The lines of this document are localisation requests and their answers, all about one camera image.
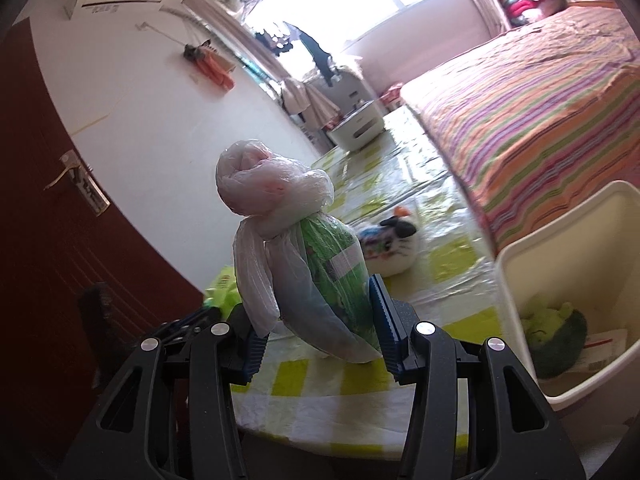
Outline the dark red wooden door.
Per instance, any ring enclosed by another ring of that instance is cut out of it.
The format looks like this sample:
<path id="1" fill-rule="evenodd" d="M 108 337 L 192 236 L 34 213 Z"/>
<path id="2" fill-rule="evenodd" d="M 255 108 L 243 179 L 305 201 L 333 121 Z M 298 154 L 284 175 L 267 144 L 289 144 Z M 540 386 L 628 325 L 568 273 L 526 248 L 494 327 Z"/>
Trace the dark red wooden door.
<path id="1" fill-rule="evenodd" d="M 107 286 L 123 340 L 201 302 L 118 207 L 90 208 L 64 168 L 74 149 L 21 21 L 1 45 L 1 405 L 47 420 L 92 403 L 85 290 Z"/>

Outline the beige curtain left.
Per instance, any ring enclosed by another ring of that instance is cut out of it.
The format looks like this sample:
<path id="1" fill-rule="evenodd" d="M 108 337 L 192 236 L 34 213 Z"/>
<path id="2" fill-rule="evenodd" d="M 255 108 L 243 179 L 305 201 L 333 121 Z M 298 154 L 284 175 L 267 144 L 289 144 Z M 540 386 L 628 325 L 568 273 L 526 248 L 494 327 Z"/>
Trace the beige curtain left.
<path id="1" fill-rule="evenodd" d="M 221 3 L 216 0 L 183 0 L 183 3 L 277 81 L 284 109 L 290 116 L 302 116 L 308 130 L 321 130 L 341 117 L 341 110 L 335 103 L 311 84 L 293 78 L 276 56 Z"/>

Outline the white plastic trash bin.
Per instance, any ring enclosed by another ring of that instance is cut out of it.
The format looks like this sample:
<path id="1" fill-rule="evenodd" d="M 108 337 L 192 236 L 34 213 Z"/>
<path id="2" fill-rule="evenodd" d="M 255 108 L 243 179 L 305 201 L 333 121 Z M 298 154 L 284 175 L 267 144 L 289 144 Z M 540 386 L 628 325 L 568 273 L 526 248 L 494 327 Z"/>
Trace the white plastic trash bin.
<path id="1" fill-rule="evenodd" d="M 538 384 L 555 411 L 604 386 L 639 359 L 639 190 L 614 181 L 548 226 L 504 248 L 497 259 L 506 300 L 506 341 L 535 375 L 521 318 L 532 300 L 569 302 L 585 315 L 588 334 L 626 332 L 625 348 L 602 370 L 566 372 Z"/>

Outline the orange cloth hanging on wall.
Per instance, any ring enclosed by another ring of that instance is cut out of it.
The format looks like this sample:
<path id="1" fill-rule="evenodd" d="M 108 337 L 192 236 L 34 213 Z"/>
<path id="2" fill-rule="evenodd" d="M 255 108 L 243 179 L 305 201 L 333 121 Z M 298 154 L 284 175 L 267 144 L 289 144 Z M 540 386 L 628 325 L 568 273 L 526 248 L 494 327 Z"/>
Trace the orange cloth hanging on wall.
<path id="1" fill-rule="evenodd" d="M 209 40 L 198 46 L 186 44 L 183 48 L 183 57 L 196 66 L 217 87 L 224 91 L 230 91 L 234 88 L 235 83 L 231 74 L 235 70 L 235 65 L 220 55 Z"/>

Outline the white storage box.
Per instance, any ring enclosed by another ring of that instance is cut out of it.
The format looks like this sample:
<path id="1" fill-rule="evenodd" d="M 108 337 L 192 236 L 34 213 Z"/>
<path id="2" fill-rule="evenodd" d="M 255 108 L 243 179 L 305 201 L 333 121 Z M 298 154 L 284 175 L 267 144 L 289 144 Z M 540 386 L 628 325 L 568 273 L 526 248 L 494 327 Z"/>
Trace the white storage box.
<path id="1" fill-rule="evenodd" d="M 372 142 L 384 130 L 384 117 L 378 104 L 375 101 L 368 101 L 355 108 L 330 130 L 328 137 L 342 150 L 356 152 Z"/>

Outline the white plastic trash bag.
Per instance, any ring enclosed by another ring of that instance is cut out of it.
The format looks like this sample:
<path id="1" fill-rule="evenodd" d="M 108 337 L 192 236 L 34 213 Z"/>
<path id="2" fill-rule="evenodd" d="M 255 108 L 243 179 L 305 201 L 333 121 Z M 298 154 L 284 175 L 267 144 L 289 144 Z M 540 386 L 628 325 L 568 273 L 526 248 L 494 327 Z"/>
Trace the white plastic trash bag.
<path id="1" fill-rule="evenodd" d="M 284 326 L 345 362 L 377 359 L 369 273 L 355 232 L 326 211 L 334 200 L 326 172 L 245 140 L 222 152 L 215 177 L 242 218 L 234 270 L 257 335 Z"/>

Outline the dark hanging clothes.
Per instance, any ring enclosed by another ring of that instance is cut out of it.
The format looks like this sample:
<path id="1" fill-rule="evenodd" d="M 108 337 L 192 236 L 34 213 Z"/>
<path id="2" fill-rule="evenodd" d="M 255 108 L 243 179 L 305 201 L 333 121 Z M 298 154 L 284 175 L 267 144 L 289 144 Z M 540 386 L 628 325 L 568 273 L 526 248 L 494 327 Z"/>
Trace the dark hanging clothes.
<path id="1" fill-rule="evenodd" d="M 334 70 L 332 64 L 332 55 L 320 47 L 320 44 L 310 35 L 300 29 L 296 25 L 284 22 L 288 28 L 288 34 L 285 36 L 272 36 L 265 29 L 262 32 L 255 32 L 254 38 L 266 47 L 277 58 L 285 53 L 290 52 L 294 48 L 294 42 L 299 41 L 314 61 L 318 72 L 329 87 L 333 86 Z"/>

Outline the white cat plush toy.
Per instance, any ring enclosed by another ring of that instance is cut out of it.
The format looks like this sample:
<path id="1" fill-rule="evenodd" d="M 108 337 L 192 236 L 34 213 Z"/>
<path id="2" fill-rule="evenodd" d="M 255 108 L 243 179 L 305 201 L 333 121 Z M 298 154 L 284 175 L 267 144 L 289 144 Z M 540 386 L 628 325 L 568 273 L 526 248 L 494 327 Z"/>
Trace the white cat plush toy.
<path id="1" fill-rule="evenodd" d="M 418 226 L 405 206 L 396 206 L 390 217 L 363 226 L 357 237 L 370 275 L 388 278 L 407 271 L 416 261 Z"/>

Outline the green plush in bin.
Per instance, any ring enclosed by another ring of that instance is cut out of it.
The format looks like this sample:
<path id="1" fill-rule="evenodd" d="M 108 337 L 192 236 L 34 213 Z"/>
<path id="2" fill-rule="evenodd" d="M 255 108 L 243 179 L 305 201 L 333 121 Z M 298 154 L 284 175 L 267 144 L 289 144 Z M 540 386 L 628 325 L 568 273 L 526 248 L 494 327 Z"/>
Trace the green plush in bin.
<path id="1" fill-rule="evenodd" d="M 538 379 L 558 377 L 572 368 L 584 348 L 588 324 L 585 315 L 570 302 L 550 304 L 535 295 L 521 317 L 530 358 Z"/>

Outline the striped colourful bed cover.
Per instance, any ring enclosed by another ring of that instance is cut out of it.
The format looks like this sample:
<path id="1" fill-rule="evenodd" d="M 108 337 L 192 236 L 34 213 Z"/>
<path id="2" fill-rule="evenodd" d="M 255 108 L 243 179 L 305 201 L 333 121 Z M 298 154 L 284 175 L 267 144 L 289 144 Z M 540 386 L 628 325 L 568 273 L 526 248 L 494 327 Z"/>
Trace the striped colourful bed cover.
<path id="1" fill-rule="evenodd" d="M 639 180 L 639 41 L 622 11 L 571 6 L 402 87 L 495 250 L 615 180 Z"/>

